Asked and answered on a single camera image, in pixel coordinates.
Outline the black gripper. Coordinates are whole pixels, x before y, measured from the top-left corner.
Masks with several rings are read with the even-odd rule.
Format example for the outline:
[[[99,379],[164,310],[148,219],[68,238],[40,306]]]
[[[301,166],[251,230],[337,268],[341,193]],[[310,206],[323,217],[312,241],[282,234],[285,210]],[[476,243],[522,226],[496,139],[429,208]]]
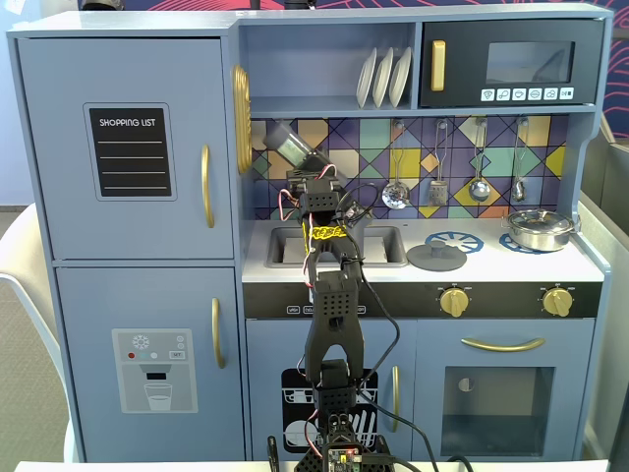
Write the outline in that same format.
[[[304,169],[294,168],[287,172],[287,180],[295,181],[289,184],[289,191],[292,195],[301,195],[303,193],[340,193],[343,188],[337,180],[337,168],[335,166],[325,166],[320,174],[320,179],[309,179],[310,172]]]

